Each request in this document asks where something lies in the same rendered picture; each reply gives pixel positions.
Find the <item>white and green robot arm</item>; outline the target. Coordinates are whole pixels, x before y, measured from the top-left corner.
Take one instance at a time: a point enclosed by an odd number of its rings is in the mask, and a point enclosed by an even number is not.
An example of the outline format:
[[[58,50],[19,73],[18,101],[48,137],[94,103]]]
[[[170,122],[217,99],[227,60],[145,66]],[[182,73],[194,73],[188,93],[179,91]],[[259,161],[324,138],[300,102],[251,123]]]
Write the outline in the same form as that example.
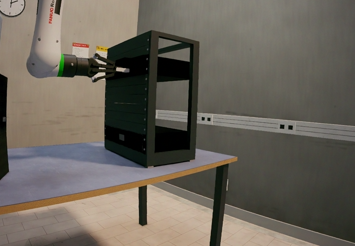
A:
[[[76,55],[61,54],[64,0],[38,0],[34,36],[26,62],[35,78],[70,77],[76,74]]]

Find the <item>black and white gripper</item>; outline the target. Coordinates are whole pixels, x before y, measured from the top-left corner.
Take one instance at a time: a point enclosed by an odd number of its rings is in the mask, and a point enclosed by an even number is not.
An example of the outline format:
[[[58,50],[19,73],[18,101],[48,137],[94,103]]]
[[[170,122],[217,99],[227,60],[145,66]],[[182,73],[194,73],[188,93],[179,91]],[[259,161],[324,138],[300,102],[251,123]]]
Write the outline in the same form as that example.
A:
[[[95,59],[105,62],[109,65],[99,64]],[[79,58],[77,57],[77,70],[75,76],[88,76],[92,79],[92,82],[97,82],[100,79],[114,76],[115,73],[129,73],[130,69],[124,69],[122,67],[115,66],[115,62],[110,61],[104,57],[101,57],[98,53],[95,53],[91,58]],[[104,69],[99,69],[104,68]],[[111,73],[101,77],[93,77],[97,73]]]

